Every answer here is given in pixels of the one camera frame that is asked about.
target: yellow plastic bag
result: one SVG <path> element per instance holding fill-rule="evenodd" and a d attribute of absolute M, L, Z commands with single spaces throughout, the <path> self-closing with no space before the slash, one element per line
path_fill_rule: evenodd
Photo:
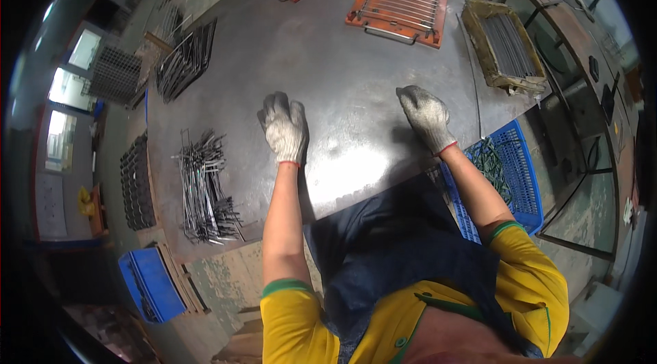
<path fill-rule="evenodd" d="M 91 201 L 91 196 L 84 186 L 78 190 L 78 210 L 85 216 L 92 217 L 96 212 L 96 206 Z"/>

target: hand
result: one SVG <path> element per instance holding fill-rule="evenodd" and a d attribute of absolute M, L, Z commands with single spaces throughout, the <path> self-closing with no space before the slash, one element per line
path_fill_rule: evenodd
<path fill-rule="evenodd" d="M 298 101 L 288 104 L 287 95 L 276 92 L 265 98 L 263 109 L 258 112 L 258 120 L 265 131 L 267 143 L 276 153 L 276 161 L 292 162 L 300 167 L 308 142 L 304 106 Z"/>
<path fill-rule="evenodd" d="M 448 107 L 438 97 L 414 85 L 397 88 L 397 97 L 411 127 L 429 146 L 434 157 L 456 144 L 456 138 L 448 130 Z"/>

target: blue plastic crate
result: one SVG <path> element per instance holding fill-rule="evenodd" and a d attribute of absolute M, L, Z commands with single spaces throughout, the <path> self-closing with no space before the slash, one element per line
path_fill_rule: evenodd
<path fill-rule="evenodd" d="M 536 173 L 531 162 L 522 130 L 517 120 L 513 120 L 491 135 L 495 150 L 502 160 L 506 183 L 511 188 L 513 200 L 508 205 L 525 231 L 532 236 L 543 226 L 543 205 L 538 190 Z M 456 220 L 464 238 L 481 244 L 477 229 L 465 210 L 456 184 L 445 163 L 440 168 L 448 186 L 448 192 L 454 204 Z"/>
<path fill-rule="evenodd" d="M 146 322 L 164 323 L 186 310 L 157 248 L 127 252 L 119 259 L 119 267 Z"/>

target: yellow shirt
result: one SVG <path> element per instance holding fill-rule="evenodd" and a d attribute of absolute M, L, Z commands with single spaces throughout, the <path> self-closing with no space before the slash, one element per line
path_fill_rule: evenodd
<path fill-rule="evenodd" d="M 498 226 L 489 243 L 501 258 L 495 299 L 510 314 L 518 334 L 550 357 L 568 326 L 566 279 L 516 222 Z M 349 362 L 388 363 L 411 338 L 427 304 L 444 302 L 476 307 L 465 294 L 432 281 L 382 298 Z M 264 364 L 337 362 L 340 340 L 322 324 L 321 307 L 310 286 L 293 279 L 270 283 L 260 310 Z"/>

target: navy apron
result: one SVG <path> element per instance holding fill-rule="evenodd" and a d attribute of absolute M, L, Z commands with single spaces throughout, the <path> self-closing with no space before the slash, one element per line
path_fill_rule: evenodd
<path fill-rule="evenodd" d="M 324 287 L 323 322 L 347 364 L 383 297 L 422 280 L 451 281 L 514 352 L 543 354 L 514 329 L 495 300 L 499 256 L 464 239 L 443 196 L 422 173 L 304 226 Z"/>

